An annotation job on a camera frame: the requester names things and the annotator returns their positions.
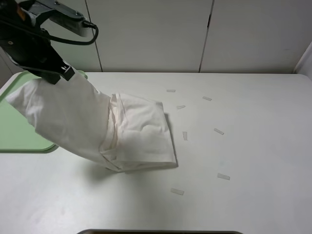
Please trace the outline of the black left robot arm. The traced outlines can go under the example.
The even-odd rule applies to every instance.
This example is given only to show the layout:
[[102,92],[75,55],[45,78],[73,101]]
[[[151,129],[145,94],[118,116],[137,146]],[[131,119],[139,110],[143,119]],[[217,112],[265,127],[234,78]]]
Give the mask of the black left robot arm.
[[0,47],[18,67],[57,84],[63,78],[69,81],[74,69],[52,47],[49,33],[40,26],[55,13],[54,9],[33,15],[24,6],[31,7],[34,0],[19,5],[14,0],[0,2]]

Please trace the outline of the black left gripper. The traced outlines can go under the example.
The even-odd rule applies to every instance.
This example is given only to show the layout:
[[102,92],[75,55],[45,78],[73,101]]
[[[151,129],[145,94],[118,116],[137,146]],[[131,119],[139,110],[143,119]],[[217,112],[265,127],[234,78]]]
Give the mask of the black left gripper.
[[46,38],[46,30],[36,27],[31,14],[1,14],[0,46],[18,67],[55,85],[62,76],[69,81],[75,71]]

